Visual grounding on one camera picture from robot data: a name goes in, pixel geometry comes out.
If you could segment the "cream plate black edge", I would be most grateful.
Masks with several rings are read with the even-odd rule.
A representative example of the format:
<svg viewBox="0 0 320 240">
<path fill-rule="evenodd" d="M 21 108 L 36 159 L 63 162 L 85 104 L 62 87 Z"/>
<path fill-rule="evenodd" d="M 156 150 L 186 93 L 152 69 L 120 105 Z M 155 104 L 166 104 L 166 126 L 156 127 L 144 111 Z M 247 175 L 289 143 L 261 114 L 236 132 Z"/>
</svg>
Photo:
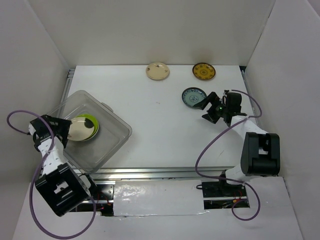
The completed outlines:
<svg viewBox="0 0 320 240">
<path fill-rule="evenodd" d="M 83 141 L 87 136 L 90 136 L 93 129 L 84 127 L 85 120 L 83 118 L 73 118 L 71 120 L 71 126 L 68 133 L 68 139 L 70 141 L 79 142 Z"/>
</svg>

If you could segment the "blue patterned plate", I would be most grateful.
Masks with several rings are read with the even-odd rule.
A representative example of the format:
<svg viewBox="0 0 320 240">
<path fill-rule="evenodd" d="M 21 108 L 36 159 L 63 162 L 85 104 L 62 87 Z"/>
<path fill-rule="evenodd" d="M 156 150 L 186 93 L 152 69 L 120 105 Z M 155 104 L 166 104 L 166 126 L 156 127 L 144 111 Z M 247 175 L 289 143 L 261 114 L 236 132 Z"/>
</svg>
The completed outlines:
<svg viewBox="0 0 320 240">
<path fill-rule="evenodd" d="M 203 101 L 207 97 L 207 94 L 198 87 L 189 87 L 185 89 L 181 94 L 183 103 L 189 107 L 194 108 L 194 105 Z"/>
</svg>

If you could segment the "lime green plate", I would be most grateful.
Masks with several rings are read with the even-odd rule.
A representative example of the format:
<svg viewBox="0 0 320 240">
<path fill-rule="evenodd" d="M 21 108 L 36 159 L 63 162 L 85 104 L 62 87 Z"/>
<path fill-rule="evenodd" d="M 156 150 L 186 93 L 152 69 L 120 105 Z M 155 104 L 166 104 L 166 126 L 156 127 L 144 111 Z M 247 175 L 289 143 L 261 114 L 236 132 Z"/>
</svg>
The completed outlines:
<svg viewBox="0 0 320 240">
<path fill-rule="evenodd" d="M 98 133 L 100 125 L 95 116 L 88 113 L 84 113 L 77 115 L 76 117 L 84 119 L 84 127 L 86 129 L 93 129 L 91 135 L 88 135 L 85 139 L 83 139 L 83 141 L 93 138 Z"/>
</svg>

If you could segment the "yellow brown patterned plate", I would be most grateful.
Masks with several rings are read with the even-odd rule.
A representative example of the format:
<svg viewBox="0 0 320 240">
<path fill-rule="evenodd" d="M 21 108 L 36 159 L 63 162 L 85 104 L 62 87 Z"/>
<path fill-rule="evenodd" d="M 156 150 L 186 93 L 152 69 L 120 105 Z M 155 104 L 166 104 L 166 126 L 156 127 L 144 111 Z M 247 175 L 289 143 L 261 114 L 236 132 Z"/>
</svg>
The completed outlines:
<svg viewBox="0 0 320 240">
<path fill-rule="evenodd" d="M 199 62 L 192 67 L 193 75 L 202 81 L 209 81 L 216 76 L 216 69 L 209 63 Z"/>
</svg>

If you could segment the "cream plate with flowers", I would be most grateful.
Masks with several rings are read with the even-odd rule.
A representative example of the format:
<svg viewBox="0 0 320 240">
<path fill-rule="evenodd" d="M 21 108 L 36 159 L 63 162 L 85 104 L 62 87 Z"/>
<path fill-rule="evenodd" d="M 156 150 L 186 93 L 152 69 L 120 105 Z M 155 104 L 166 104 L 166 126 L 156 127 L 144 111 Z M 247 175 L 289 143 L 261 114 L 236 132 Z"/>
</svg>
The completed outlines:
<svg viewBox="0 0 320 240">
<path fill-rule="evenodd" d="M 145 73 L 152 80 L 162 81 L 170 75 L 170 69 L 162 62 L 152 62 L 146 67 Z"/>
</svg>

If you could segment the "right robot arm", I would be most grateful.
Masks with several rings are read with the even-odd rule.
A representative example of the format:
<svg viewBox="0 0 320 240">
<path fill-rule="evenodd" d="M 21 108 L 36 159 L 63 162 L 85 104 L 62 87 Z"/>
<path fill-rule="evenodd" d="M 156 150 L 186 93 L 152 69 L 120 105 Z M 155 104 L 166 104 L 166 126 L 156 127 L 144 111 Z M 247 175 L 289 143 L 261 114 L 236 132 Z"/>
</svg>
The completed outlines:
<svg viewBox="0 0 320 240">
<path fill-rule="evenodd" d="M 240 162 L 233 168 L 223 171 L 221 175 L 213 177 L 220 181 L 217 189 L 223 196 L 229 196 L 235 190 L 235 185 L 248 186 L 251 179 L 277 176 L 281 169 L 279 135 L 269 133 L 252 122 L 252 119 L 258 119 L 263 115 L 261 110 L 257 115 L 242 112 L 243 95 L 245 92 L 236 89 L 225 90 L 223 97 L 211 92 L 202 101 L 193 105 L 194 109 L 204 110 L 210 104 L 210 108 L 202 118 L 213 124 L 222 119 L 227 126 L 197 158 L 194 168 L 199 176 L 205 177 L 205 174 L 199 171 L 202 156 L 224 134 L 235 131 L 243 140 Z"/>
</svg>

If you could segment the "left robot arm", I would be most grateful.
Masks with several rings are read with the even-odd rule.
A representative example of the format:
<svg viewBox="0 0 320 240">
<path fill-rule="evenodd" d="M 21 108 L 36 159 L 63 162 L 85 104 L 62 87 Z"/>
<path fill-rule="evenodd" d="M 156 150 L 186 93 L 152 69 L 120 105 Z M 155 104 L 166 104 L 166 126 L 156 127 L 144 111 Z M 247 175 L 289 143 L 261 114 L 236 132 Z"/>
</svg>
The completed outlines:
<svg viewBox="0 0 320 240">
<path fill-rule="evenodd" d="M 99 187 L 87 174 L 84 181 L 64 157 L 71 121 L 42 115 L 29 123 L 35 149 L 45 157 L 35 187 L 53 212 L 61 217 L 84 200 L 97 197 Z"/>
</svg>

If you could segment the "clear plastic bin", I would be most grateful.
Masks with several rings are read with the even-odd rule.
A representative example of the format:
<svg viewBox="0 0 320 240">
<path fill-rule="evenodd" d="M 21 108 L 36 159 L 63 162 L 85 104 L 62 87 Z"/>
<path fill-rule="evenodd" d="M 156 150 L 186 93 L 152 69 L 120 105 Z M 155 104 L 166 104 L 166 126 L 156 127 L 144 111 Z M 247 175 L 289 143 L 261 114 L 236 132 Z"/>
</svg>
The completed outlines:
<svg viewBox="0 0 320 240">
<path fill-rule="evenodd" d="M 85 141 L 68 140 L 64 157 L 85 173 L 97 172 L 129 139 L 132 128 L 84 90 L 73 93 L 47 113 L 49 116 L 72 120 L 81 114 L 97 118 L 97 134 Z"/>
</svg>

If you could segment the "white taped cover panel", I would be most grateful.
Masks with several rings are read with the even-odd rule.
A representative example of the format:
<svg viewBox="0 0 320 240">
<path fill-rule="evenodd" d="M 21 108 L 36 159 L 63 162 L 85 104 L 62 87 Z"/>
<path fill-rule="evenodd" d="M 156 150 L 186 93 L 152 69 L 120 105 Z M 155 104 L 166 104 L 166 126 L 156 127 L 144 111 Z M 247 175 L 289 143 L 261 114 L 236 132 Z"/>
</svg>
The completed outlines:
<svg viewBox="0 0 320 240">
<path fill-rule="evenodd" d="M 117 217 L 192 216 L 205 212 L 200 180 L 117 181 L 113 213 Z"/>
</svg>

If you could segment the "aluminium frame rail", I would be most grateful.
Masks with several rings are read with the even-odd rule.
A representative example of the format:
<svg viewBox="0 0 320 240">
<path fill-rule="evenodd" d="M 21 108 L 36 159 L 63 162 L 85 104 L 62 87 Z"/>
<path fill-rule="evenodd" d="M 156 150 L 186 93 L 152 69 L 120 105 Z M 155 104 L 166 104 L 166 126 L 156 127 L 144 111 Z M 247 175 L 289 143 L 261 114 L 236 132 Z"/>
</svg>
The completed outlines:
<svg viewBox="0 0 320 240">
<path fill-rule="evenodd" d="M 90 176 L 95 181 L 140 181 L 198 179 L 201 175 L 219 176 L 229 167 L 156 167 L 156 168 L 101 168 Z"/>
</svg>

